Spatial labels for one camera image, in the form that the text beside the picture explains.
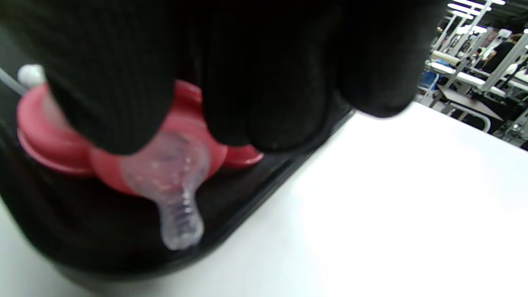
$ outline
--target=metal frame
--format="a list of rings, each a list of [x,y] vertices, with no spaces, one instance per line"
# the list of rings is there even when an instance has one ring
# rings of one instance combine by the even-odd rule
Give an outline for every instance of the metal frame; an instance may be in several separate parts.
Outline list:
[[[477,15],[473,21],[471,22],[471,27],[469,27],[469,31],[472,31],[473,30],[473,27],[474,26],[477,26],[478,23],[482,20],[482,18],[484,17],[484,15],[486,14],[487,12],[487,9],[489,7],[491,7],[492,5],[492,1],[486,1],[486,4],[484,5],[484,8],[482,8],[480,10],[480,14]],[[462,46],[464,45],[464,43],[466,43],[467,39],[469,38],[469,32],[462,35],[462,37],[460,38],[460,41],[457,43],[457,45],[453,48],[453,55],[456,57],[458,52],[460,51],[460,48],[462,48]]]
[[[506,69],[517,59],[524,51],[525,46],[528,45],[528,34],[523,34],[521,39],[512,48],[512,50],[504,57],[504,60],[497,66],[497,69],[493,71],[486,82],[480,87],[482,92],[488,92],[503,76]]]
[[[449,30],[449,28],[451,27],[451,25],[453,25],[453,22],[455,22],[455,19],[457,18],[456,15],[453,15],[453,17],[451,18],[451,20],[449,20],[449,23],[447,23],[447,26],[444,28],[444,31],[442,32],[442,34],[440,35],[440,37],[438,38],[436,44],[433,46],[433,49],[434,50],[438,50],[438,47],[442,44],[442,40],[444,40],[444,38],[446,37],[447,35],[447,30]]]

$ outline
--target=black surface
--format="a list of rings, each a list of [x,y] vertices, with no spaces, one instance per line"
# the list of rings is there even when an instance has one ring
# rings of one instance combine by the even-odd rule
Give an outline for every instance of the black surface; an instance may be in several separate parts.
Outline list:
[[[95,179],[62,176],[32,161],[15,136],[18,96],[0,86],[0,194],[24,235],[52,262],[92,277],[137,279],[189,264],[222,243],[308,156],[267,156],[256,166],[221,173],[197,193],[205,221],[200,244],[168,251],[157,210]],[[336,121],[349,114],[342,107]]]

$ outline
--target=white table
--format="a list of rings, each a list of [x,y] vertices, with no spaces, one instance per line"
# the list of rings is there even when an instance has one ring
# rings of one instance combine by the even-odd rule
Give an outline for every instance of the white table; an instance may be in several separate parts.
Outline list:
[[[436,63],[436,62],[430,63],[430,64],[428,64],[428,66],[431,68],[432,71],[434,71],[436,73],[439,73],[441,75],[448,76],[448,77],[452,76],[453,73],[455,73],[455,71],[456,71],[455,69],[453,69],[451,67],[448,67],[448,66]],[[457,81],[462,82],[463,84],[465,84],[461,88],[461,90],[459,90],[459,92],[462,93],[462,94],[467,93],[471,87],[480,88],[486,83],[485,80],[482,80],[482,79],[480,79],[478,77],[471,76],[471,75],[469,75],[467,73],[464,73],[464,72],[459,72],[457,74]],[[506,97],[506,92],[502,91],[501,89],[499,89],[497,87],[491,87],[489,92],[491,92],[491,93],[493,93],[493,94],[495,94],[497,96],[500,96],[502,98]]]
[[[450,54],[442,53],[440,51],[432,51],[431,58],[444,60],[453,66],[455,66],[458,62],[460,62],[459,58],[452,56]]]
[[[528,152],[419,104],[356,115],[218,250],[118,297],[528,295]],[[91,296],[0,207],[0,287]]]

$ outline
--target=baby bottle nipple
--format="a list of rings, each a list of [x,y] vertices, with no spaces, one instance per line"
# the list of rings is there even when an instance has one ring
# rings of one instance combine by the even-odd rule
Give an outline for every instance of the baby bottle nipple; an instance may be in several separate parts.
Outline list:
[[[162,241],[170,250],[186,249],[202,238],[204,226],[194,194],[209,166],[209,151],[202,142],[170,131],[120,161],[128,186],[157,204]]]

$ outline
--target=gloved hand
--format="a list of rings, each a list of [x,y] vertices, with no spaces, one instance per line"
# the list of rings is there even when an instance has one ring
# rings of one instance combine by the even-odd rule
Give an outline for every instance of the gloved hand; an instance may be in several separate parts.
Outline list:
[[[131,154],[159,129],[174,79],[203,89],[212,135],[266,153],[329,136],[336,98],[404,110],[445,0],[0,0],[71,125]]]

